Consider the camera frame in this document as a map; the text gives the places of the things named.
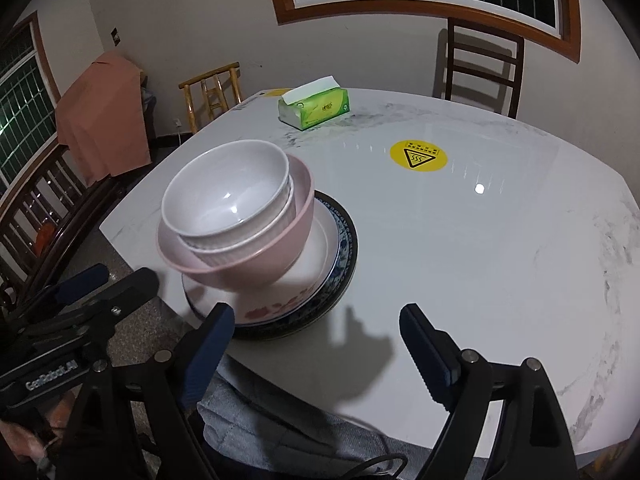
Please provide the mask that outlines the large white pink-base bowl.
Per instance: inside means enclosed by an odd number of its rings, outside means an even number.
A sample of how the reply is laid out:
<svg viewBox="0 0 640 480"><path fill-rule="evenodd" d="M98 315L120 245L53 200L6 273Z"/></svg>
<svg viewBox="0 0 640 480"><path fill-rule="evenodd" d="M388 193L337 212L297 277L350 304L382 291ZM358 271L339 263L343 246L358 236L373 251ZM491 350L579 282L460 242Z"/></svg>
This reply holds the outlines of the large white pink-base bowl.
<svg viewBox="0 0 640 480"><path fill-rule="evenodd" d="M243 258L255 255L268 243L280 235L295 219L296 208L294 198L295 184L292 177L288 177L288 198L277 217L270 221L259 232L252 234L245 240L224 246L223 248L203 249L180 240L180 244L193 252L201 261L208 266L222 266L242 260Z"/></svg>

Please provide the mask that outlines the white bowl dog text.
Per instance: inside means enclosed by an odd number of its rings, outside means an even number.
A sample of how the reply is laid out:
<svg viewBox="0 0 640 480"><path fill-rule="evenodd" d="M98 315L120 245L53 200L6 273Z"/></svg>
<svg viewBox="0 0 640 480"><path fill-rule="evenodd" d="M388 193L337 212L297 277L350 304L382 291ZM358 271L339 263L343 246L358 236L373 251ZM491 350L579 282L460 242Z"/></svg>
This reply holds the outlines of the white bowl dog text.
<svg viewBox="0 0 640 480"><path fill-rule="evenodd" d="M267 141L234 141L186 164L168 184L160 211L186 244L221 248L268 226L290 192L284 151Z"/></svg>

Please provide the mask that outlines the side window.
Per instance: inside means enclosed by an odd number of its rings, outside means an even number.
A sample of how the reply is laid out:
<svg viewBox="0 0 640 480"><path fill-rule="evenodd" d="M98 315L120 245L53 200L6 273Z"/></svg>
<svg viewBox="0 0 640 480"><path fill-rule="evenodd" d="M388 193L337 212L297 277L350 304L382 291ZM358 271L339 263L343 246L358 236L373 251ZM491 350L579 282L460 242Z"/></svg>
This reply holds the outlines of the side window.
<svg viewBox="0 0 640 480"><path fill-rule="evenodd" d="M1 193L17 185L29 164L49 145L60 99L37 14L17 23L1 41Z"/></svg>

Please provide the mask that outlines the grey trousers leg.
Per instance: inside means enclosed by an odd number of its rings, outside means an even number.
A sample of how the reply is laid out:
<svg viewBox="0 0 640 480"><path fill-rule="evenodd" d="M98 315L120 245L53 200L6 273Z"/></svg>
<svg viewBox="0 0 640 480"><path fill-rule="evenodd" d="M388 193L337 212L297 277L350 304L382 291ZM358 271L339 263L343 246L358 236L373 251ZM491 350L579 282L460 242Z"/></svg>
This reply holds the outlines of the grey trousers leg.
<svg viewBox="0 0 640 480"><path fill-rule="evenodd" d="M254 469L307 478L346 474L367 460L370 471L391 472L400 454L408 460L401 478L414 479L431 451L362 428L319 410L224 356L198 402L207 444L224 457Z"/></svg>

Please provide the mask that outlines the orange cloth on chair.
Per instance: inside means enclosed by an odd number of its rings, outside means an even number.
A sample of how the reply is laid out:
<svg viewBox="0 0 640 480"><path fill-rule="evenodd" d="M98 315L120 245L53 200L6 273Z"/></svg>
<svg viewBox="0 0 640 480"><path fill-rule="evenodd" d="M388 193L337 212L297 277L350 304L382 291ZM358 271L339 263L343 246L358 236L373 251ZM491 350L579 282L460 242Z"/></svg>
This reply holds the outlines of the orange cloth on chair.
<svg viewBox="0 0 640 480"><path fill-rule="evenodd" d="M58 142L70 149L86 185L149 165L143 70L105 52L67 89L55 109Z"/></svg>

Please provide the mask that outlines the bamboo chair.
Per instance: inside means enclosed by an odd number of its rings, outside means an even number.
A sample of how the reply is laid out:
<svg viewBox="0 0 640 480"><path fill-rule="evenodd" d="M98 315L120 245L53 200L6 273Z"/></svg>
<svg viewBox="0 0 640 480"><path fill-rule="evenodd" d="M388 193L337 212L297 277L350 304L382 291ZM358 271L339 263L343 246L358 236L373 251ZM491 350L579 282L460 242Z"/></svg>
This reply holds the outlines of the bamboo chair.
<svg viewBox="0 0 640 480"><path fill-rule="evenodd" d="M186 116L193 134L200 131L200 125L192 89L195 87L201 89L205 115L208 121L212 122L244 101L240 86L240 68L239 62L232 62L178 84L178 89L182 92L186 103Z"/></svg>

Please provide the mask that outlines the blue floral plate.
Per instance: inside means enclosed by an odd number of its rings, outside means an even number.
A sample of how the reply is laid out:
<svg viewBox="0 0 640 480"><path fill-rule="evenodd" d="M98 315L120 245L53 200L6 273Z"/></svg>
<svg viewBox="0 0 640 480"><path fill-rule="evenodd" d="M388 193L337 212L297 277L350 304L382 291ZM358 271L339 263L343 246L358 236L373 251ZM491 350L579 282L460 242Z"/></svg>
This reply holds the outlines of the blue floral plate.
<svg viewBox="0 0 640 480"><path fill-rule="evenodd" d="M343 296L356 268L358 255L357 231L346 209L333 197L320 191L314 193L314 199L319 199L328 208L337 223L338 253L335 266L326 282L300 308L277 318L272 322L253 326L239 326L235 324L233 337L237 340L261 341L277 339L291 335L306 326L316 322L322 315L331 310ZM203 321L206 316L196 314Z"/></svg>

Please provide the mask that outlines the pink bowl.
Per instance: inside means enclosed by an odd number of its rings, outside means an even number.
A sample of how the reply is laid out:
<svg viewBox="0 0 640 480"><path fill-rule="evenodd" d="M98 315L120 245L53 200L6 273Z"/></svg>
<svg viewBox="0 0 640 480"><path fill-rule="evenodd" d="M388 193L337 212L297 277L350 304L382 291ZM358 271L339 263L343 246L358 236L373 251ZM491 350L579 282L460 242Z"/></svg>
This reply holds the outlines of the pink bowl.
<svg viewBox="0 0 640 480"><path fill-rule="evenodd" d="M314 218L314 178L306 164L288 154L294 183L296 216L282 233L255 255L223 266L208 266L166 226L157 228L156 246L166 264L202 285L224 290L257 288L280 278L303 252Z"/></svg>

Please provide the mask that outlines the green tissue box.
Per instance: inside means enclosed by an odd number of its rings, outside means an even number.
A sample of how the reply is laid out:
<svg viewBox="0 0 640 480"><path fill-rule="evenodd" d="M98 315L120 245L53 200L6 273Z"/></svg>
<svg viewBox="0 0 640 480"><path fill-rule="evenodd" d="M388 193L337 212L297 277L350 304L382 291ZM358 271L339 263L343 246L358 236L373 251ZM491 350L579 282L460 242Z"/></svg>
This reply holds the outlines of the green tissue box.
<svg viewBox="0 0 640 480"><path fill-rule="evenodd" d="M333 76L325 76L280 96L278 118L304 131L350 111L348 91Z"/></svg>

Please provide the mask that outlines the white plate pink flowers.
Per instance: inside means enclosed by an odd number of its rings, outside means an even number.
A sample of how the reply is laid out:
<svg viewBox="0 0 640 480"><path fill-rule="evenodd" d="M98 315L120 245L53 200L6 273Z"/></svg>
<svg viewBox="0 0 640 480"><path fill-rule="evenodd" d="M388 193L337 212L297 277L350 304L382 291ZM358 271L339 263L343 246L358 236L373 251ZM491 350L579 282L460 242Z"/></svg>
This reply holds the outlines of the white plate pink flowers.
<svg viewBox="0 0 640 480"><path fill-rule="evenodd" d="M300 308L326 282L337 259L338 229L329 208L314 201L314 220L305 247L293 265L277 281L249 292L226 292L182 278L186 300L203 316L223 302L232 307L235 324L253 326L283 318Z"/></svg>

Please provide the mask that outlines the dark wooden chair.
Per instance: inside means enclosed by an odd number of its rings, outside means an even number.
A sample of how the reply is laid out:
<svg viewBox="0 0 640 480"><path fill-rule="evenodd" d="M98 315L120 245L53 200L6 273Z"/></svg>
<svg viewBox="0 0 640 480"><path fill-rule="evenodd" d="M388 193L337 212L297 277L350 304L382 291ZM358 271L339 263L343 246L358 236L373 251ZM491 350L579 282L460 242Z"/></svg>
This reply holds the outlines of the dark wooden chair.
<svg viewBox="0 0 640 480"><path fill-rule="evenodd" d="M448 18L444 99L454 96L454 76L484 80L509 93L506 116L518 117L524 76L525 40L495 26Z"/></svg>

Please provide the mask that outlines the yellow warning sticker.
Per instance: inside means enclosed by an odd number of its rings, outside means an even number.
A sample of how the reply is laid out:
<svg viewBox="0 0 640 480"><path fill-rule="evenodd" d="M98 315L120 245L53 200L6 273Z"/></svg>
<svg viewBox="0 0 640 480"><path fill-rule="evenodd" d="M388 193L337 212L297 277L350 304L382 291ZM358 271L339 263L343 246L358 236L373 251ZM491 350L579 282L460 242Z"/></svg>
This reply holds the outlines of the yellow warning sticker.
<svg viewBox="0 0 640 480"><path fill-rule="evenodd" d="M421 140L402 140L390 147L390 158L402 168L430 172L445 168L446 152L435 144Z"/></svg>

